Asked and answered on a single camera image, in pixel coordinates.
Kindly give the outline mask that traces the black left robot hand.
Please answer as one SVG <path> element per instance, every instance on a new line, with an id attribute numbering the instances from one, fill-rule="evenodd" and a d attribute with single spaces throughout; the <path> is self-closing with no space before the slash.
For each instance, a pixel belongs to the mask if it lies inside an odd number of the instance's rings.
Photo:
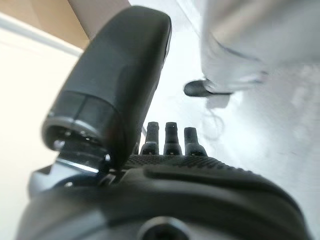
<path id="1" fill-rule="evenodd" d="M 140 134 L 169 51 L 170 17 L 142 6 L 89 44 L 42 125 L 55 162 L 29 179 L 18 240 L 308 240 L 297 203 L 266 178 L 209 157 L 194 127 Z"/>

